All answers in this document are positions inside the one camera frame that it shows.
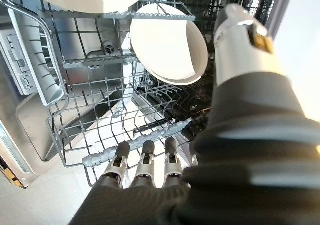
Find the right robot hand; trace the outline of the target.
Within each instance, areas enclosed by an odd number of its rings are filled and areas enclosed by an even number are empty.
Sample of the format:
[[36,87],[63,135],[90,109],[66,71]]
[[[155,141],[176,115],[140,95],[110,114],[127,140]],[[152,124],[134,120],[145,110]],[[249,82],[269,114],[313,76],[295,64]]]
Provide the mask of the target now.
[[208,123],[190,144],[194,165],[162,188],[139,175],[127,189],[110,168],[73,225],[317,225],[320,124],[308,119],[268,30],[232,3],[214,27],[216,87]]

